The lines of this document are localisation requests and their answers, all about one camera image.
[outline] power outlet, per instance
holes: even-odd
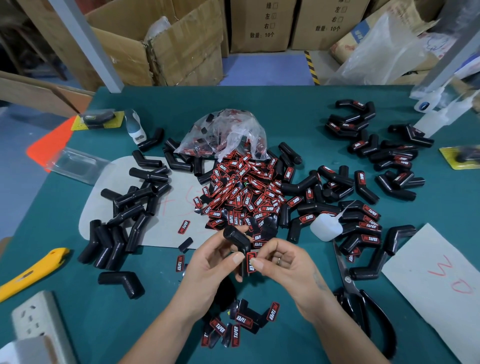
[[[52,292],[40,291],[12,312],[17,339],[47,336],[59,364],[76,364],[72,347],[55,304]]]

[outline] fingernail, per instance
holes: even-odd
[[[260,260],[256,260],[255,258],[250,259],[250,264],[253,265],[256,270],[262,270],[262,268],[264,267],[264,264]]]
[[[245,256],[243,255],[243,253],[235,253],[234,256],[233,256],[233,261],[235,264],[238,264],[240,263],[243,259],[245,258]]]

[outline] person's right hand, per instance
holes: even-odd
[[[307,321],[313,323],[318,318],[319,309],[326,300],[335,300],[305,249],[285,240],[273,238],[267,242],[250,264],[280,283]]]

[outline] person's left hand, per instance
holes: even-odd
[[[236,226],[246,232],[248,226]],[[223,230],[212,235],[193,254],[185,276],[170,302],[190,324],[201,319],[210,308],[220,282],[244,260],[241,252],[223,237]]]

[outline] metal post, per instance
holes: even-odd
[[[445,84],[480,45],[480,14],[465,28],[461,37],[416,87],[431,92]]]
[[[111,93],[120,93],[123,82],[75,0],[48,0],[72,37]]]

